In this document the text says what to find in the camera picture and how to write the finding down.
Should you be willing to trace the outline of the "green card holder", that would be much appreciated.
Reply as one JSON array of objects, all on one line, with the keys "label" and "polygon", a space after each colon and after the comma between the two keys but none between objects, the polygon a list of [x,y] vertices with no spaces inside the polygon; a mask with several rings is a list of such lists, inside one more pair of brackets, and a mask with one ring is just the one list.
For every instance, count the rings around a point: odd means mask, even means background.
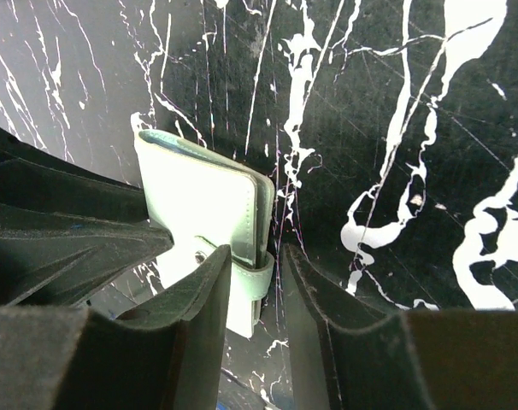
[{"label": "green card holder", "polygon": [[134,148],[150,223],[167,229],[174,241],[156,258],[162,286],[179,282],[218,247],[229,245],[227,329],[252,337],[274,271],[268,252],[273,182],[170,132],[140,131]]}]

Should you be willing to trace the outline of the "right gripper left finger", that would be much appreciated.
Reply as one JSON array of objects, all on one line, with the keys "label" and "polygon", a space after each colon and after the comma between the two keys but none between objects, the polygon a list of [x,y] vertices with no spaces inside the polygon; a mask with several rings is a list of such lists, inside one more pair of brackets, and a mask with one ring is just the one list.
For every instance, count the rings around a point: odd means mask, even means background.
[{"label": "right gripper left finger", "polygon": [[212,409],[231,252],[109,319],[89,308],[0,307],[0,409]]}]

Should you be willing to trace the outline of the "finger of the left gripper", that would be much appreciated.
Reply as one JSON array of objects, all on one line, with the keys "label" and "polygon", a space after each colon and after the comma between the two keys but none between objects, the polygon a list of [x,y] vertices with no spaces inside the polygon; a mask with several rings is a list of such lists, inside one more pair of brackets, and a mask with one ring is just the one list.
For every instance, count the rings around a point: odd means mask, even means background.
[{"label": "finger of the left gripper", "polygon": [[0,127],[0,306],[77,305],[173,246],[144,192]]}]

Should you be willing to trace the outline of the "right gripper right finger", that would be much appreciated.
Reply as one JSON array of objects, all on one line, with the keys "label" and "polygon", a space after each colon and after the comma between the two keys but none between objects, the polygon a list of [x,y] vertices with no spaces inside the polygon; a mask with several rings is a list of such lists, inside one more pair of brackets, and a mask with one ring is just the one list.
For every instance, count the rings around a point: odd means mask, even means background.
[{"label": "right gripper right finger", "polygon": [[282,250],[299,409],[518,409],[518,311],[385,313]]}]

